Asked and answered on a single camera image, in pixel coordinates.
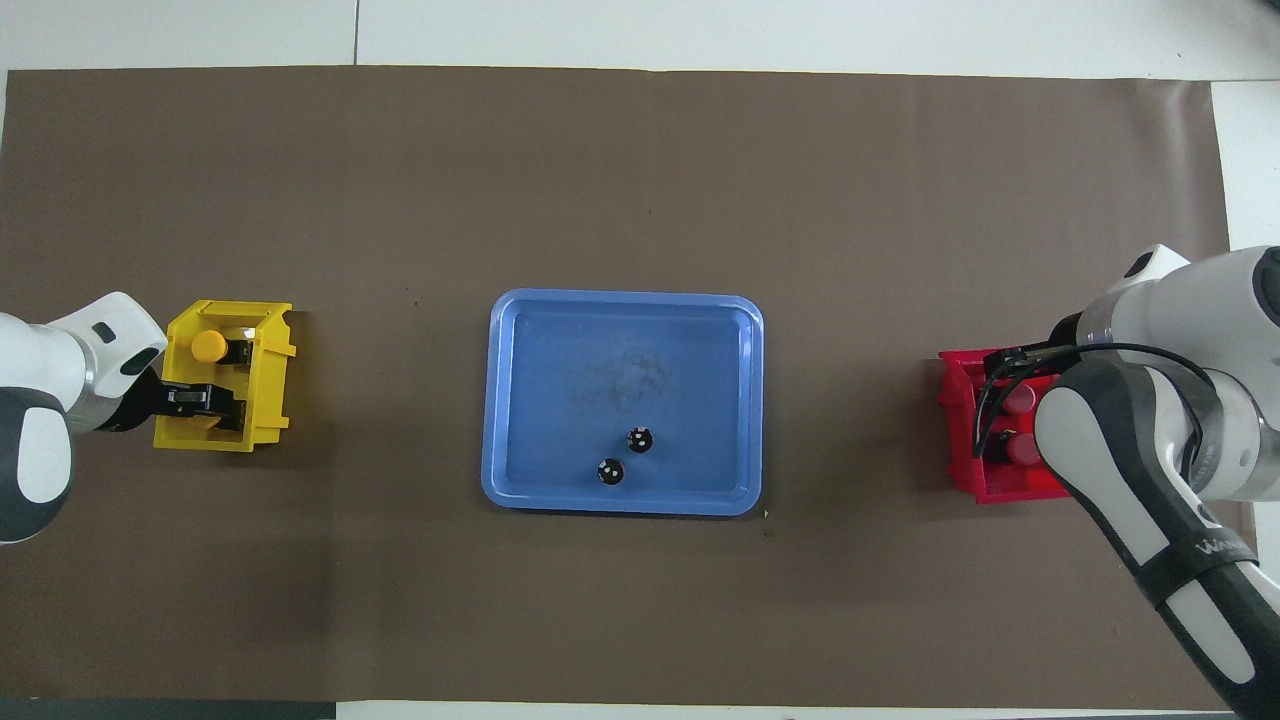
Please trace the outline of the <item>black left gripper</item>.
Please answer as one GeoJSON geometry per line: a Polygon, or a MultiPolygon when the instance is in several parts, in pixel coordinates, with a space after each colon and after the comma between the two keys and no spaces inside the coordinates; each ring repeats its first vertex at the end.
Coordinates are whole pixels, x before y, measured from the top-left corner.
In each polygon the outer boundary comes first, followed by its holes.
{"type": "Polygon", "coordinates": [[[234,393],[228,388],[210,383],[165,384],[155,369],[148,366],[120,397],[114,413],[99,425],[99,432],[133,430],[152,416],[168,416],[170,410],[173,416],[224,418],[225,406],[220,404],[233,402],[234,393]]]}

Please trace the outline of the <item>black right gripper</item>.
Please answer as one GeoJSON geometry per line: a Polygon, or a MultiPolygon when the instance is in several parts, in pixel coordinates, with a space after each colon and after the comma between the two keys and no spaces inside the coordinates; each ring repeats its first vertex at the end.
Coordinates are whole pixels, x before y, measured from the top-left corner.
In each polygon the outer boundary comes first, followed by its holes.
{"type": "Polygon", "coordinates": [[[984,356],[984,363],[1005,363],[1006,378],[1060,375],[1076,364],[1076,352],[1059,351],[1078,346],[1080,320],[1082,313],[1068,315],[1055,324],[1046,346],[996,348],[984,356]]]}

